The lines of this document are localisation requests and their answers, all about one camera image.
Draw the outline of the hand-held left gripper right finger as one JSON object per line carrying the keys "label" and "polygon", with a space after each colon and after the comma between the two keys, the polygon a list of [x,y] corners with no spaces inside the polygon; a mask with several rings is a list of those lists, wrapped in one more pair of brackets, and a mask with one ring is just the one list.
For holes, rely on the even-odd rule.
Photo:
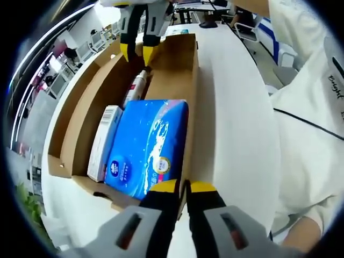
{"label": "hand-held left gripper right finger", "polygon": [[210,183],[186,181],[189,227],[197,257],[303,257],[271,241],[263,225],[227,206]]}

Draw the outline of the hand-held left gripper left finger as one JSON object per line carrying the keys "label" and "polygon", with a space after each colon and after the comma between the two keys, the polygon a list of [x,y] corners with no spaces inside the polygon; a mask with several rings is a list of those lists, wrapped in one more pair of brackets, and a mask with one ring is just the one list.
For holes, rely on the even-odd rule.
{"label": "hand-held left gripper left finger", "polygon": [[151,187],[138,206],[128,206],[102,225],[97,237],[59,257],[167,257],[180,208],[180,181]]}

